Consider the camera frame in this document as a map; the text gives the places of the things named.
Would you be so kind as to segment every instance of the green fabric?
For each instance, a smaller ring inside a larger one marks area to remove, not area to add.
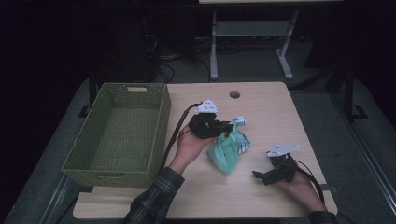
[[[213,147],[207,151],[209,158],[225,175],[229,175],[238,163],[237,148],[245,143],[244,136],[236,130],[236,123],[233,124],[232,131],[226,136],[222,133],[215,141]]]

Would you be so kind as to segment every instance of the basket handle hole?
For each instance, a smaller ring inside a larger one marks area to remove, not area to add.
[[[128,92],[147,92],[148,89],[145,87],[127,87]]]

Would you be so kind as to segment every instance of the wooden table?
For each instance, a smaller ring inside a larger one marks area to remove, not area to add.
[[[206,148],[184,172],[185,183],[169,208],[168,218],[263,218],[304,217],[306,211],[287,193],[273,186],[264,186],[254,178],[252,170],[267,172],[273,169],[266,152],[275,143],[298,144],[292,152],[295,160],[305,163],[319,184],[326,180],[306,136],[288,89],[281,82],[169,84],[172,108],[169,118],[169,141],[183,111],[194,103],[211,98],[220,112],[217,119],[232,120],[244,116],[247,125],[238,130],[251,142],[248,151],[230,175],[223,175],[208,159]],[[233,99],[229,93],[238,91]],[[187,123],[193,110],[186,118]],[[167,163],[173,159],[176,144]],[[123,218],[131,201],[144,189],[93,188],[81,192],[74,209],[80,219]],[[329,211],[337,208],[329,191],[324,192]]]

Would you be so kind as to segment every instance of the plaid shirt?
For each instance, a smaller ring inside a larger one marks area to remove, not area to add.
[[[131,210],[122,223],[163,223],[183,182],[184,178],[180,174],[165,167],[149,189],[132,201]]]

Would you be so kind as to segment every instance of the woven basket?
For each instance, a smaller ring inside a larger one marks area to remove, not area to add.
[[[81,186],[147,188],[163,159],[170,108],[165,84],[105,83],[62,171]]]

